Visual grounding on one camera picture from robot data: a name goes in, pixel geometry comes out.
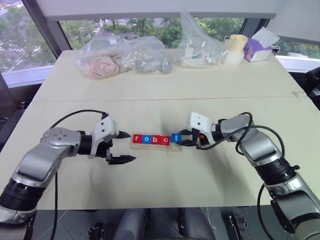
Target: clear plastic bag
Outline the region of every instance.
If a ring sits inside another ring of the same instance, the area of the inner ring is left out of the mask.
[[[127,41],[120,36],[96,36],[80,50],[75,51],[75,62],[90,79],[100,80],[126,72],[123,54]]]
[[[162,73],[172,71],[165,45],[155,36],[143,36],[127,41],[123,65],[137,73]]]
[[[222,44],[208,36],[191,14],[181,12],[183,37],[174,55],[174,63],[186,68],[211,68],[220,63]]]

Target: white wall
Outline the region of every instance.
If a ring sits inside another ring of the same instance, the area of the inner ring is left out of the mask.
[[[49,20],[90,15],[179,17],[182,8],[198,17],[273,18],[286,0],[37,0]]]
[[[267,28],[282,37],[320,42],[320,0],[287,0]]]

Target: silver robot arm segment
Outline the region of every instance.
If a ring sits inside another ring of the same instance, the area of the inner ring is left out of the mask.
[[[35,215],[38,201],[53,179],[64,158],[77,154],[101,157],[109,164],[124,164],[130,155],[113,157],[113,138],[128,138],[119,131],[111,116],[98,122],[91,135],[61,127],[47,130],[38,145],[28,151],[0,195],[0,223],[22,224]]]
[[[187,120],[187,129],[181,131],[183,135],[191,135],[191,139],[182,141],[181,145],[205,149],[243,129],[227,138],[229,142],[238,142],[249,121],[249,116],[240,114],[214,124],[209,118],[192,112]],[[248,129],[239,148],[264,181],[272,197],[271,206],[282,227],[289,233],[295,233],[297,239],[319,239],[320,201],[296,172],[299,167],[290,166],[273,141],[255,127]]]

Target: tissue box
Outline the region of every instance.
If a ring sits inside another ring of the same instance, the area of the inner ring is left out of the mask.
[[[268,46],[264,48],[258,40],[249,38],[243,51],[245,59],[252,63],[266,60],[272,52],[272,47]]]

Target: black cable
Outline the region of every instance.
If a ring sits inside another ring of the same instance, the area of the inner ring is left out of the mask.
[[[84,113],[84,112],[92,112],[92,113],[98,113],[98,114],[102,114],[102,118],[104,119],[105,117],[108,116],[108,114],[104,111],[99,111],[99,110],[93,110],[93,109],[83,109],[83,110],[79,110],[79,111],[74,111],[72,113],[69,113],[68,115],[65,115],[63,118],[59,119],[58,121],[56,121],[50,128],[54,128],[55,126],[57,126],[59,123],[61,123],[63,120],[65,120],[66,118],[75,115],[75,114],[79,114],[79,113]]]
[[[217,141],[215,144],[211,145],[211,146],[208,146],[208,147],[199,147],[199,146],[196,146],[197,149],[200,149],[200,150],[208,150],[208,149],[212,149],[214,148],[215,146],[219,145],[220,143],[222,143],[223,141],[227,140],[228,138],[232,137],[233,135],[243,131],[245,129],[245,132],[243,133],[243,135],[240,137],[240,139],[238,140],[237,142],[237,145],[239,146],[239,142],[241,142],[241,140],[245,137],[245,134],[247,134],[247,132],[249,131],[249,129],[251,128],[256,128],[256,129],[265,129],[265,130],[268,130],[270,132],[272,132],[279,140],[280,142],[280,145],[281,145],[281,152],[282,152],[282,155],[283,157],[285,156],[286,154],[286,150],[285,150],[285,144],[282,140],[282,138],[280,137],[280,135],[275,131],[273,130],[272,128],[270,127],[267,127],[267,126],[262,126],[262,125],[251,125],[252,124],[252,115],[249,113],[249,112],[243,112],[241,114],[247,114],[249,115],[250,119],[249,119],[249,124],[248,126],[245,126],[245,127],[242,127],[242,128],[239,128],[238,130],[235,130],[233,131],[232,133],[228,134],[227,136],[225,136],[224,138],[220,139],[219,141]],[[244,155],[242,152],[238,151],[238,147],[236,145],[236,151],[237,153],[241,154],[241,155]],[[262,229],[263,231],[265,232],[265,234],[268,236],[268,238],[270,240],[274,240],[273,237],[270,235],[270,233],[268,232],[266,226],[265,226],[265,223],[262,219],[262,216],[261,216],[261,205],[260,205],[260,202],[261,202],[261,195],[262,195],[262,192],[264,190],[265,186],[262,184],[261,188],[260,188],[260,191],[258,193],[258,197],[257,197],[257,215],[258,215],[258,219],[259,219],[259,222],[262,226]]]
[[[54,240],[58,224],[58,171],[55,172],[54,182],[54,219],[50,240]]]
[[[248,126],[251,126],[252,125],[252,122],[253,122],[253,117],[252,117],[252,114],[250,112],[243,112],[241,113],[240,115],[249,115],[249,123],[248,123]],[[240,154],[240,155],[244,155],[240,150],[239,150],[239,145],[241,143],[241,141],[245,138],[245,136],[247,135],[247,133],[249,132],[250,128],[246,128],[244,133],[242,134],[242,136],[240,137],[240,139],[238,140],[238,142],[236,143],[235,145],[235,151]]]
[[[270,240],[274,240],[274,238],[270,235],[270,233],[268,232],[267,228],[266,228],[266,225],[264,223],[264,221],[262,220],[262,216],[261,216],[261,206],[260,206],[260,201],[261,201],[261,195],[262,195],[262,192],[265,188],[265,185],[262,184],[261,188],[260,188],[260,191],[258,193],[258,198],[257,198],[257,203],[256,203],[256,211],[257,211],[257,214],[258,214],[258,218],[259,218],[259,222],[260,222],[260,225],[264,231],[264,233],[268,236],[268,238]]]
[[[99,110],[93,110],[93,109],[83,109],[79,111],[74,111],[72,113],[69,113],[68,115],[65,115],[64,117],[60,118],[58,121],[56,121],[50,128],[56,127],[59,123],[61,123],[63,120],[66,118],[76,115],[79,113],[84,113],[84,112],[92,112],[92,113],[99,113],[102,114],[102,119],[108,116],[108,114],[104,111],[99,111]],[[51,232],[51,237],[50,240],[54,240],[55,235],[56,235],[56,230],[57,230],[57,224],[58,224],[58,171],[55,173],[55,187],[54,187],[54,220],[53,220],[53,227],[52,227],[52,232]]]
[[[244,126],[244,127],[241,127],[231,133],[229,133],[227,136],[225,136],[224,138],[220,139],[219,141],[217,141],[215,144],[212,144],[210,146],[207,146],[207,147],[200,147],[200,146],[196,146],[197,149],[200,149],[200,150],[209,150],[209,149],[212,149],[214,148],[215,146],[219,145],[220,143],[222,143],[223,141],[227,140],[228,138],[232,137],[233,135],[241,132],[242,130],[245,130],[245,129],[265,129],[265,130],[268,130],[270,132],[272,132],[279,140],[280,142],[280,145],[281,145],[281,152],[282,152],[282,155],[285,156],[285,145],[284,145],[284,142],[283,140],[281,139],[280,135],[275,131],[273,130],[272,128],[270,127],[267,127],[267,126],[262,126],[262,125],[251,125],[251,126]]]

